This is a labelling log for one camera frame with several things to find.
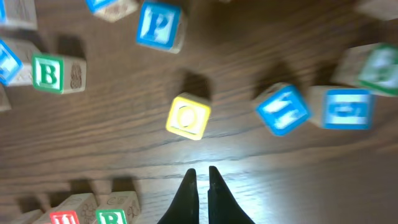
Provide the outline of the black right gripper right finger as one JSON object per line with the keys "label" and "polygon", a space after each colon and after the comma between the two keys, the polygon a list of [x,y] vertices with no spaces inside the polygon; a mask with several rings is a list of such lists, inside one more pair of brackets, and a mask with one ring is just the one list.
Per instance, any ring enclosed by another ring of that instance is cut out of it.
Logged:
{"label": "black right gripper right finger", "polygon": [[209,166],[208,221],[209,224],[254,224],[239,206],[215,166]]}

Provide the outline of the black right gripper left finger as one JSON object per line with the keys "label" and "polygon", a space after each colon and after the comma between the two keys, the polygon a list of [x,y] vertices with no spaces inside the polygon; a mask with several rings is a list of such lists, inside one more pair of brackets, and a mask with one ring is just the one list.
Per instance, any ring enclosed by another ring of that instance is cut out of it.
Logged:
{"label": "black right gripper left finger", "polygon": [[158,224],[199,224],[199,198],[195,169],[188,169],[168,210]]}

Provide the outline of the red U block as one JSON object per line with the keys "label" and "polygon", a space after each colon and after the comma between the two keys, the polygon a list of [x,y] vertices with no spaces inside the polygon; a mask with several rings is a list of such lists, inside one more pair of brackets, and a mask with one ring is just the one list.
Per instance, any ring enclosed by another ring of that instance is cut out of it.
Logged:
{"label": "red U block", "polygon": [[93,193],[75,194],[43,214],[33,224],[92,224],[96,223],[97,208]]}

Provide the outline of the blue P block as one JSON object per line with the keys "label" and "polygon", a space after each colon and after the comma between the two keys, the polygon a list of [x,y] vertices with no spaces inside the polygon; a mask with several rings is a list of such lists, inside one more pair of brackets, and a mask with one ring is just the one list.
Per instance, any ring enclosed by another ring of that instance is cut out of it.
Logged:
{"label": "blue P block", "polygon": [[186,15],[180,6],[162,1],[144,1],[136,43],[177,54],[182,48],[186,28]]}

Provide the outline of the green R block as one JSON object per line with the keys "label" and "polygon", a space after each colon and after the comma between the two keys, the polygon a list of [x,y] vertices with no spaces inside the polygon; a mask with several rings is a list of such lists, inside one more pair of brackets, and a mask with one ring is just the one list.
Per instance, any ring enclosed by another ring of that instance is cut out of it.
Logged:
{"label": "green R block", "polygon": [[135,224],[140,214],[135,191],[112,192],[96,209],[98,224]]}

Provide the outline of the red E block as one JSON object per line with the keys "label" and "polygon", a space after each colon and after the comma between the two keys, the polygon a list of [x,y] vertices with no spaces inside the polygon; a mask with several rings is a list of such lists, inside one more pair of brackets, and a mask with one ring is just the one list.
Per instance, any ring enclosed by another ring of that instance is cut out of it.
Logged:
{"label": "red E block", "polygon": [[19,215],[16,219],[10,221],[10,224],[33,224],[36,220],[38,220],[42,215],[43,211],[41,210],[32,210],[26,213]]}

